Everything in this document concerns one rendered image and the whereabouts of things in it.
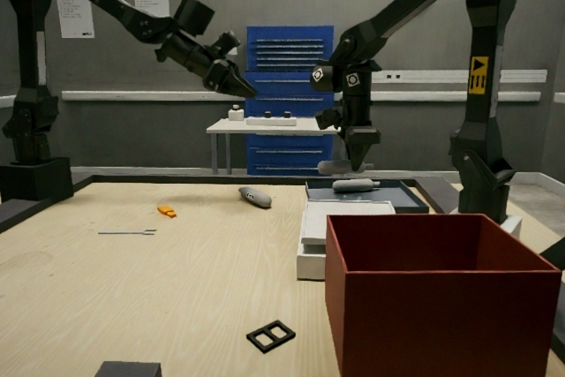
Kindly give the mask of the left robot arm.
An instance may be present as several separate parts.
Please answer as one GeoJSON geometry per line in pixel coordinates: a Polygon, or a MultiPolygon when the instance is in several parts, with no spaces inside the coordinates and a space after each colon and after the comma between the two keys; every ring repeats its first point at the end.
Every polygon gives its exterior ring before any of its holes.
{"type": "MultiPolygon", "coordinates": [[[[58,96],[51,96],[47,87],[44,20],[51,0],[9,1],[17,14],[20,89],[13,102],[12,117],[2,131],[5,138],[15,138],[12,143],[16,161],[10,164],[33,166],[56,159],[50,156],[44,134],[50,132],[60,114],[58,96]]],[[[160,49],[154,50],[157,62],[165,62],[169,57],[183,67],[198,43],[182,34],[181,29],[195,38],[197,34],[203,35],[215,14],[198,0],[181,0],[173,18],[158,18],[124,0],[89,1],[116,18],[138,41],[162,43],[160,49]]]]}

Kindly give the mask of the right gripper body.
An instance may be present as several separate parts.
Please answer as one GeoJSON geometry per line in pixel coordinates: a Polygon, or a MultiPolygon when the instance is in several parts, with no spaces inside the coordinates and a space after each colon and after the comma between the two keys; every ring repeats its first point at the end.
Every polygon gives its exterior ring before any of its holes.
{"type": "Polygon", "coordinates": [[[348,144],[380,144],[381,133],[372,126],[370,120],[370,106],[373,106],[371,95],[345,95],[342,101],[348,105],[350,118],[349,125],[335,124],[341,133],[345,134],[345,141],[348,144]]]}

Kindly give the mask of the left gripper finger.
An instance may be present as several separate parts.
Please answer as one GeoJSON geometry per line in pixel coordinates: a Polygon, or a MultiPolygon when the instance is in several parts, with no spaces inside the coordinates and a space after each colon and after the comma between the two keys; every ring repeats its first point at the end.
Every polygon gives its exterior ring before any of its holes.
{"type": "Polygon", "coordinates": [[[253,99],[255,96],[255,93],[235,76],[233,66],[228,69],[221,84],[215,92],[218,94],[228,94],[249,99],[253,99]]]}
{"type": "Polygon", "coordinates": [[[234,70],[235,76],[243,83],[245,84],[251,91],[253,91],[255,93],[255,95],[258,93],[258,91],[246,80],[244,79],[241,74],[240,74],[240,70],[239,70],[239,66],[237,65],[236,69],[234,70]]]}

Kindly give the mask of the black rectangular buckle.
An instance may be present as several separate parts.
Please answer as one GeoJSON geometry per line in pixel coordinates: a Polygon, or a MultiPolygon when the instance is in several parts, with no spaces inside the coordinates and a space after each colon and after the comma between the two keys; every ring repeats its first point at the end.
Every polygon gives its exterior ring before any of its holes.
{"type": "Polygon", "coordinates": [[[253,332],[246,335],[246,339],[248,339],[263,354],[266,354],[267,352],[275,349],[276,347],[278,347],[278,346],[280,346],[284,343],[287,343],[289,340],[291,340],[295,337],[296,337],[296,333],[293,330],[291,330],[290,328],[288,328],[286,325],[284,325],[279,320],[275,320],[275,321],[267,324],[266,326],[259,328],[259,329],[256,329],[253,332]],[[276,336],[274,333],[272,333],[270,331],[271,329],[276,328],[276,327],[281,329],[287,335],[283,336],[281,338],[276,336]],[[262,334],[266,335],[273,342],[266,345],[266,346],[264,344],[262,344],[257,338],[255,338],[255,337],[260,336],[262,334]]]}

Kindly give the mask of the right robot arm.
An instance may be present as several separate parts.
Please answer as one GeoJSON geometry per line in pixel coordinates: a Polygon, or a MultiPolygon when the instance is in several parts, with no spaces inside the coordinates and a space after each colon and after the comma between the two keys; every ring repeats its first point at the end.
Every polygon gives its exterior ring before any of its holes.
{"type": "MultiPolygon", "coordinates": [[[[371,94],[372,72],[382,71],[371,58],[395,31],[435,1],[394,0],[376,16],[343,32],[329,60],[317,61],[310,76],[313,90],[371,94]]],[[[516,0],[465,1],[472,27],[466,111],[461,129],[450,132],[448,152],[463,186],[457,212],[484,214],[502,226],[509,217],[510,185],[505,184],[516,170],[502,155],[496,111],[504,33],[516,0]]]]}

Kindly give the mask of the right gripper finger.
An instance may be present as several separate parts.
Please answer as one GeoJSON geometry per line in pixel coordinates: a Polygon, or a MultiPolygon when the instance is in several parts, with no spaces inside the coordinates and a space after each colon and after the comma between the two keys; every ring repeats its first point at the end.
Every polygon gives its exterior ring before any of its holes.
{"type": "MultiPolygon", "coordinates": [[[[341,132],[337,133],[342,139],[345,139],[345,134],[342,134],[341,132]]],[[[345,143],[345,142],[344,142],[345,143]]],[[[349,146],[345,143],[345,147],[346,147],[346,152],[347,152],[347,156],[348,156],[348,160],[350,160],[350,148],[349,146]]]]}
{"type": "Polygon", "coordinates": [[[353,171],[358,171],[362,161],[364,160],[369,148],[372,144],[348,144],[345,139],[343,141],[350,148],[350,160],[353,171]]]}

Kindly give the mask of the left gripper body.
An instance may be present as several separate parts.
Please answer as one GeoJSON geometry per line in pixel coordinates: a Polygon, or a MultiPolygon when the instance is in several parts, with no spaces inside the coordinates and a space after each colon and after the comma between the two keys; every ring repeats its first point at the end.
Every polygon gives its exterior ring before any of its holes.
{"type": "Polygon", "coordinates": [[[202,77],[204,87],[209,91],[214,92],[216,85],[219,86],[221,84],[228,69],[233,66],[233,69],[235,70],[237,66],[237,63],[230,59],[223,60],[224,61],[221,59],[214,60],[210,54],[205,51],[204,46],[197,44],[188,56],[185,62],[185,68],[187,68],[187,71],[194,72],[202,77]]]}

